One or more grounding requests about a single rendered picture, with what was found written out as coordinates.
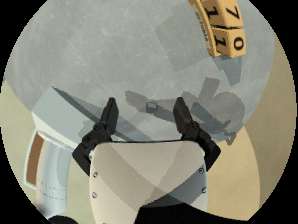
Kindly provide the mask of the wooden number cube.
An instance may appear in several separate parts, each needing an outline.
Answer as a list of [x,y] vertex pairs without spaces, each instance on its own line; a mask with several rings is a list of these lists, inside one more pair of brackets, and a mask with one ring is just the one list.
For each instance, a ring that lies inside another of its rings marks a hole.
[[236,0],[202,0],[200,2],[210,25],[226,28],[244,26]]
[[216,51],[235,58],[246,54],[245,32],[237,27],[211,27]]

